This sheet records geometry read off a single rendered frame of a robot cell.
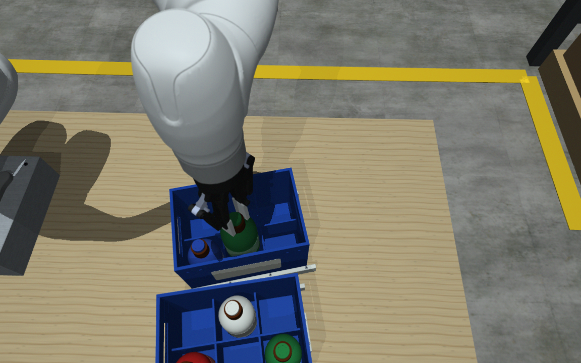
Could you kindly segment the blue crate with dividers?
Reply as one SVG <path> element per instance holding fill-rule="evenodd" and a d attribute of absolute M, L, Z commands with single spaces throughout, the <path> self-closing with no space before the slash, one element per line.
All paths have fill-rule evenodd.
<path fill-rule="evenodd" d="M 197 185 L 187 190 L 171 230 L 176 267 L 191 288 L 307 266 L 310 244 L 292 167 L 253 174 L 253 191 L 246 196 L 260 238 L 260 249 L 253 253 L 230 257 L 220 230 L 188 210 L 200 199 L 198 191 Z M 203 238 L 215 241 L 225 258 L 189 265 L 192 242 Z"/>
<path fill-rule="evenodd" d="M 218 318 L 221 304 L 234 295 L 249 299 L 256 312 L 256 328 L 241 338 L 230 335 Z M 176 363 L 191 352 L 216 363 L 266 363 L 268 341 L 279 334 L 299 342 L 301 363 L 313 363 L 298 273 L 177 291 L 159 331 L 157 363 Z"/>

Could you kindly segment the red bottle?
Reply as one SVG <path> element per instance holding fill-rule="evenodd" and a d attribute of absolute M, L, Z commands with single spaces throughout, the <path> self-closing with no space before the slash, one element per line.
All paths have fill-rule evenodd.
<path fill-rule="evenodd" d="M 176 363 L 216 363 L 213 358 L 198 352 L 186 353 Z"/>

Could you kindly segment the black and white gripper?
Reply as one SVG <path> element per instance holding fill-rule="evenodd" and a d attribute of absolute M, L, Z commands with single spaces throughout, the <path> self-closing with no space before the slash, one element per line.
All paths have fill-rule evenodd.
<path fill-rule="evenodd" d="M 229 202 L 229 192 L 232 195 L 232 201 L 235 205 L 236 212 L 240 212 L 245 218 L 249 220 L 249 212 L 247 206 L 251 203 L 247 199 L 247 195 L 251 195 L 253 191 L 253 165 L 255 162 L 255 157 L 246 152 L 246 158 L 244 166 L 241 170 L 229 180 L 218 184 L 203 184 L 195 181 L 195 184 L 199 188 L 198 196 L 200 199 L 188 207 L 188 210 L 200 218 L 200 220 L 205 220 L 214 229 L 220 230 L 221 228 L 229 233 L 231 236 L 235 236 L 235 227 L 233 226 L 232 220 L 229 219 L 228 205 Z M 230 190 L 230 191 L 229 191 Z M 214 194 L 219 193 L 219 194 Z M 207 202 L 212 203 L 213 212 L 208 209 Z"/>

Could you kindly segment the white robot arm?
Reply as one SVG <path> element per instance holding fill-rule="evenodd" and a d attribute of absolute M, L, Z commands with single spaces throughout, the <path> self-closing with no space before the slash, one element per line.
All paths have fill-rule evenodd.
<path fill-rule="evenodd" d="M 223 183 L 245 163 L 244 119 L 279 0 L 152 1 L 159 13 L 131 45 L 139 99 L 184 172 Z"/>

